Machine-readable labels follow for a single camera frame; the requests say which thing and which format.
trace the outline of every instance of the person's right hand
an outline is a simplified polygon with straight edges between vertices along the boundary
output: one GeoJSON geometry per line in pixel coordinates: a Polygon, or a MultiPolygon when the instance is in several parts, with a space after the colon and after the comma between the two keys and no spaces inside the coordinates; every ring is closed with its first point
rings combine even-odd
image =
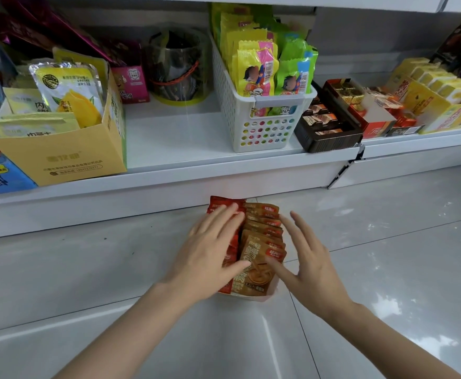
{"type": "Polygon", "coordinates": [[[291,273],[274,258],[266,258],[267,263],[299,302],[328,321],[349,309],[353,301],[335,271],[328,249],[300,215],[294,212],[290,215],[295,225],[285,216],[280,219],[297,249],[298,274],[291,273]]]}

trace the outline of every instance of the black circular logo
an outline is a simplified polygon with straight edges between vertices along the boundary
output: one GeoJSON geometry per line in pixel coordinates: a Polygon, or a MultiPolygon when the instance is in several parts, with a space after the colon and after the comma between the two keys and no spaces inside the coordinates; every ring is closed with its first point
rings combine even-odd
{"type": "Polygon", "coordinates": [[[59,81],[53,74],[45,74],[43,76],[43,83],[50,89],[55,89],[59,86],[59,81]]]}

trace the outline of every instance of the hand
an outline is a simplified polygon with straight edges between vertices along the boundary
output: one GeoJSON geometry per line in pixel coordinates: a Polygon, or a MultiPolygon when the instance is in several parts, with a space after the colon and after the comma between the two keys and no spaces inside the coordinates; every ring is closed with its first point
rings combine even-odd
{"type": "Polygon", "coordinates": [[[191,304],[210,297],[250,265],[249,261],[237,261],[222,267],[229,242],[245,218],[241,212],[234,215],[236,210],[233,203],[202,217],[163,280],[183,291],[191,304]]]}
{"type": "Polygon", "coordinates": [[[328,249],[300,215],[294,212],[290,215],[295,225],[287,217],[280,216],[280,219],[297,249],[298,274],[291,273],[273,258],[267,258],[267,263],[299,302],[328,321],[339,312],[346,311],[353,301],[335,271],[328,249]]]}

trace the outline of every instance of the cartoon boy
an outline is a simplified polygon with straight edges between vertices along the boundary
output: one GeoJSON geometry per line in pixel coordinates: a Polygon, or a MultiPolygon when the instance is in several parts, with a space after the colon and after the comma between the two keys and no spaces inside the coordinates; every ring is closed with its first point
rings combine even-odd
{"type": "Polygon", "coordinates": [[[282,89],[284,92],[282,94],[297,94],[297,90],[301,85],[301,76],[298,78],[295,76],[287,76],[283,81],[282,89]]]}
{"type": "Polygon", "coordinates": [[[260,69],[258,66],[250,66],[245,70],[245,80],[249,82],[245,91],[252,95],[261,95],[264,89],[264,66],[261,65],[260,69]]]}

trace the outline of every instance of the forearm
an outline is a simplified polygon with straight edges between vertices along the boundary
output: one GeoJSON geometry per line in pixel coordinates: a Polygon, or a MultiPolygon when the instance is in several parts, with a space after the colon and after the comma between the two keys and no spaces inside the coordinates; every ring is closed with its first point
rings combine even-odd
{"type": "Polygon", "coordinates": [[[461,379],[452,368],[354,304],[327,322],[364,354],[387,379],[461,379]]]}
{"type": "Polygon", "coordinates": [[[171,283],[156,283],[53,379],[127,379],[192,305],[171,283]]]}

